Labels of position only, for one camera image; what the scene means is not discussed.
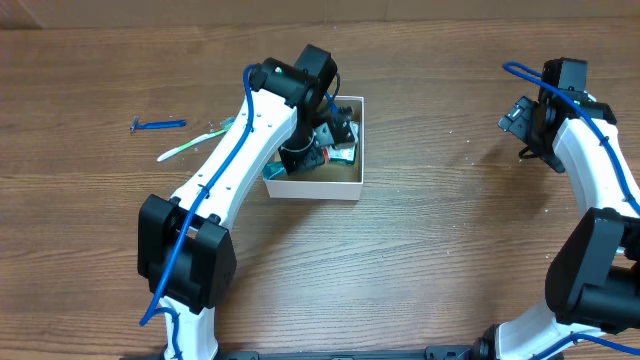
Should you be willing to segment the green red toothpaste tube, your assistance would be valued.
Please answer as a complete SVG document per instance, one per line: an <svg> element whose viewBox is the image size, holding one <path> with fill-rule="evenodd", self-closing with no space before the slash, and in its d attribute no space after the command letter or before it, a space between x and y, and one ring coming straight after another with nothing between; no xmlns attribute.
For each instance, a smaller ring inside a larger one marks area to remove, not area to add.
<svg viewBox="0 0 640 360"><path fill-rule="evenodd" d="M316 154L309 153L308 157L301 164L294 165L290 170L287 170L281 161L269 162L263 168L263 176L266 179L275 179L276 177L284 174L290 175L308 172L317 167L326 165L330 162L326 150L327 147L322 148L322 156L320 158L318 158Z"/></svg>

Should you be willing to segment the green white soap bar pack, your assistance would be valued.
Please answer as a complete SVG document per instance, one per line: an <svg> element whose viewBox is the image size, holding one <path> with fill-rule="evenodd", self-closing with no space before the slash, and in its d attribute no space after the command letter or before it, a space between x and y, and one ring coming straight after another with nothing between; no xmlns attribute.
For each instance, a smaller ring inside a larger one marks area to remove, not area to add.
<svg viewBox="0 0 640 360"><path fill-rule="evenodd" d="M336 147L335 145L331 145L327 147L326 150L330 162L343 163L350 166L355 165L359 141L359 124L351 123L350 126L352 133L356 137L356 142L351 146Z"/></svg>

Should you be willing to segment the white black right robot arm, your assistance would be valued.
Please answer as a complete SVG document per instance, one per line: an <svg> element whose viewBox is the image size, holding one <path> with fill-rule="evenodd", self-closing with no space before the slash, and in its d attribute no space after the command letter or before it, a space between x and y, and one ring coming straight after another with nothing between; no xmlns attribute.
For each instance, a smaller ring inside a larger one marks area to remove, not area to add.
<svg viewBox="0 0 640 360"><path fill-rule="evenodd" d="M488 328L463 356L560 359L581 342L636 356L638 348L607 338L639 326L639 187L615 115L587 91L584 60L548 60L542 71L502 67L539 92L518 100L499 127L524 143L520 158L567 174L582 218L548 269L543 300Z"/></svg>

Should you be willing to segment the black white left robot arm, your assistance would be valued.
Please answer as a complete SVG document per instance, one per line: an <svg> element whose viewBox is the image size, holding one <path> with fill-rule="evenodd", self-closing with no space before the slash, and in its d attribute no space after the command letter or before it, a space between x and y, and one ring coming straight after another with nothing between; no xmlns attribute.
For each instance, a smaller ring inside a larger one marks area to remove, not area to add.
<svg viewBox="0 0 640 360"><path fill-rule="evenodd" d="M244 101L230 129L201 168L169 198L150 195L138 214L137 271L153 295L140 325L165 319L162 359L213 359L215 309L233 280L235 217L273 155L286 173L311 170L326 157L316 129L354 135L329 95L338 84L330 52L308 44L296 62L274 58L243 72Z"/></svg>

